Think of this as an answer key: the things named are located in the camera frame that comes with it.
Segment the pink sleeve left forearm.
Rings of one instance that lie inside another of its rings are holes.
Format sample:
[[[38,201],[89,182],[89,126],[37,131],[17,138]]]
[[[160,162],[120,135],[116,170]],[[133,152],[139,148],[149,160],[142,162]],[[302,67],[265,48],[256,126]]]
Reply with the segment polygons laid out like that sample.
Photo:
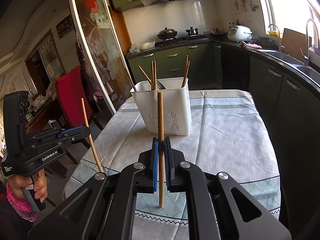
[[[31,205],[25,200],[22,189],[13,190],[9,184],[7,184],[7,200],[13,209],[18,213],[20,217],[29,222],[34,222],[37,213],[31,208]]]

